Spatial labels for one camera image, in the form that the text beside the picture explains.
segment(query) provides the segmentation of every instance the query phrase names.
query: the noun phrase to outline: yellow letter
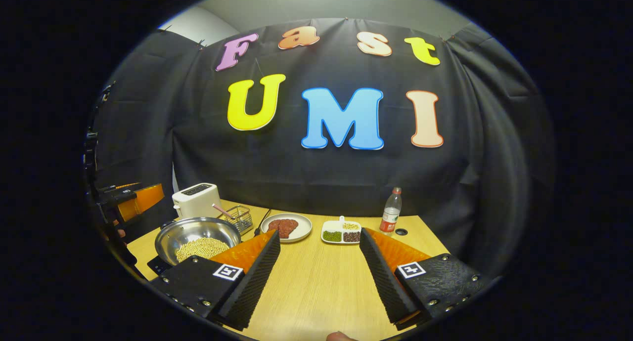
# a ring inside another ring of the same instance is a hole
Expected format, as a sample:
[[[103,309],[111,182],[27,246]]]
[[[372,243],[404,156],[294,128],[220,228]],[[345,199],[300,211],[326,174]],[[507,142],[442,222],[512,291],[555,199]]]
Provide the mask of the yellow letter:
[[[435,46],[430,43],[426,43],[424,39],[420,37],[411,37],[411,39],[405,39],[405,42],[410,43],[413,48],[413,54],[415,57],[426,64],[436,66],[439,64],[439,59],[431,57],[429,50],[435,50]]]
[[[290,49],[296,46],[310,46],[320,39],[314,26],[301,26],[283,34],[279,49]]]
[[[359,32],[357,35],[358,48],[368,54],[382,55],[387,57],[391,55],[391,47],[388,46],[387,38],[380,33]]]
[[[269,124],[275,117],[279,84],[284,80],[285,75],[267,75],[260,80],[264,86],[264,98],[262,109],[255,115],[246,113],[246,95],[248,89],[253,86],[253,81],[241,80],[231,84],[228,87],[228,92],[231,95],[228,98],[228,111],[226,112],[228,124],[240,131],[261,129]]]
[[[411,143],[418,147],[440,147],[444,138],[437,131],[435,103],[437,95],[429,91],[407,91],[407,98],[413,102],[415,112],[415,134]]]

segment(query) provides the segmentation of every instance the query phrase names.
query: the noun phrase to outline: meat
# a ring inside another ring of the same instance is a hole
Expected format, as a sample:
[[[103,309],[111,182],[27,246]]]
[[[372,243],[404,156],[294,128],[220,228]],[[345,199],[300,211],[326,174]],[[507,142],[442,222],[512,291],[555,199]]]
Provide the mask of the meat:
[[[269,231],[279,230],[279,238],[289,238],[290,233],[299,226],[299,223],[293,219],[277,219],[269,224]]]

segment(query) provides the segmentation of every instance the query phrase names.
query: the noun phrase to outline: bottle label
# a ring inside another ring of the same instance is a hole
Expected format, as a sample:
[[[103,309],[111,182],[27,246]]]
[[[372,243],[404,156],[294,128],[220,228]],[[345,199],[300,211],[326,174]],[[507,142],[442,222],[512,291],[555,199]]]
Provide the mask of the bottle label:
[[[393,231],[396,227],[396,221],[398,221],[398,215],[398,213],[383,213],[382,222],[380,223],[380,231]]]

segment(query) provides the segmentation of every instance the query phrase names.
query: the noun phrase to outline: ceiling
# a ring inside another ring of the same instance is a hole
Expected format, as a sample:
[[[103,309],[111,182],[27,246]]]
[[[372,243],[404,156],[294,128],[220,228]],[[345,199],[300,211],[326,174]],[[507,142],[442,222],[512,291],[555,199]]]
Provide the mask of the ceiling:
[[[466,17],[436,0],[204,0],[197,6],[238,32],[298,19],[349,17],[446,38],[469,23]]]

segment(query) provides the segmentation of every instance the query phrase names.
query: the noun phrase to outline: plastic water bottle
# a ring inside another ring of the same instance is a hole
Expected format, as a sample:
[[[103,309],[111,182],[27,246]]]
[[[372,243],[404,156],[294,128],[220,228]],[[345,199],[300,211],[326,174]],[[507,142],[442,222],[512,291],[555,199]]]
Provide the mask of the plastic water bottle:
[[[396,186],[385,204],[385,211],[382,214],[382,222],[380,223],[380,232],[387,236],[391,236],[396,228],[396,221],[398,221],[400,210],[402,210],[401,194],[402,189]]]

